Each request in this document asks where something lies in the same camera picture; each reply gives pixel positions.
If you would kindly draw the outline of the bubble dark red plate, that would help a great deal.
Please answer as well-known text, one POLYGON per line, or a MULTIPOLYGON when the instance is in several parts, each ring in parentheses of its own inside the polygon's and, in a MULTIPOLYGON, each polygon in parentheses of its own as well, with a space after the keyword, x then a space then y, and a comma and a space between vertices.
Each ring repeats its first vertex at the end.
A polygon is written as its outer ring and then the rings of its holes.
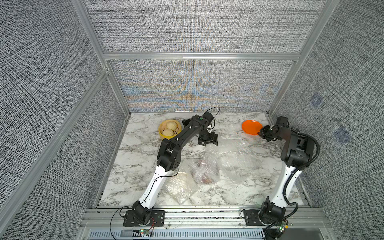
POLYGON ((189 163, 190 173, 197 184, 217 183, 220 177, 219 163, 215 159, 199 159, 189 163))

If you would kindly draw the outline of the bubble wrap around orange plate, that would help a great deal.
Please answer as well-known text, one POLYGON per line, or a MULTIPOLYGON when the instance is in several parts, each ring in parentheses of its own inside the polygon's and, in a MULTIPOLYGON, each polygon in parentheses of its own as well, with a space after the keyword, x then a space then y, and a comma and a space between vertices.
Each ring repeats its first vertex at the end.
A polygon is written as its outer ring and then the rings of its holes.
POLYGON ((207 146, 204 161, 210 177, 218 175, 232 185, 244 182, 261 164, 250 144, 241 139, 220 138, 217 146, 207 146))

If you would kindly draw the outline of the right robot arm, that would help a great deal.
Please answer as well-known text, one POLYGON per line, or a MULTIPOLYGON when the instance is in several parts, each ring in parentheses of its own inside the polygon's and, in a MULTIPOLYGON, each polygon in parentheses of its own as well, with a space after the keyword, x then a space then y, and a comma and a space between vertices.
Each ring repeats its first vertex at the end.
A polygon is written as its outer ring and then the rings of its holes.
POLYGON ((292 216, 299 208, 297 202, 289 201, 289 195, 298 176, 320 155, 320 144, 312 136, 286 125, 267 125, 259 136, 266 141, 283 140, 281 152, 282 171, 273 192, 266 197, 258 213, 266 226, 276 225, 292 216))

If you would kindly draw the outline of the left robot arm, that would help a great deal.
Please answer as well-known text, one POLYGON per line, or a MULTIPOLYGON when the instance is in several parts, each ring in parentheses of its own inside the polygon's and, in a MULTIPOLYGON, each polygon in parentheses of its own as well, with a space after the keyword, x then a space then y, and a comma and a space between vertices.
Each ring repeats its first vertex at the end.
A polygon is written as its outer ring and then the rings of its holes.
POLYGON ((171 139, 162 140, 155 172, 143 195, 132 205, 134 219, 141 225, 146 225, 150 221, 152 209, 166 180, 179 173, 182 150, 185 145, 195 135, 198 135, 198 144, 201 146, 218 145, 218 135, 213 131, 216 124, 215 116, 210 112, 194 115, 189 120, 183 120, 183 124, 184 129, 179 134, 171 139))

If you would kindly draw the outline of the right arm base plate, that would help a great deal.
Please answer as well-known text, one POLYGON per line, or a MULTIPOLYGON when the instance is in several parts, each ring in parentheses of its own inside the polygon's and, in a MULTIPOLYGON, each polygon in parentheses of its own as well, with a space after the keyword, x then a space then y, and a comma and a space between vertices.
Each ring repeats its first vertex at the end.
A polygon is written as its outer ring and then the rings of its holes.
POLYGON ((256 227, 266 225, 259 218, 260 209, 243 209, 241 210, 240 215, 246 222, 246 226, 248 227, 256 227))

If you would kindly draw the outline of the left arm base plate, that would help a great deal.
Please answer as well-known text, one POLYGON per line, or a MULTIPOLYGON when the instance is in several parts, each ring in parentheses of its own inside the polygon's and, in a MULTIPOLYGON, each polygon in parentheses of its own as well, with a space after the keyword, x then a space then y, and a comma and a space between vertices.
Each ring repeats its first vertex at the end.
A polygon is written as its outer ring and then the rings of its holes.
POLYGON ((124 227, 163 227, 165 221, 165 211, 149 211, 143 217, 126 211, 123 226, 124 227))

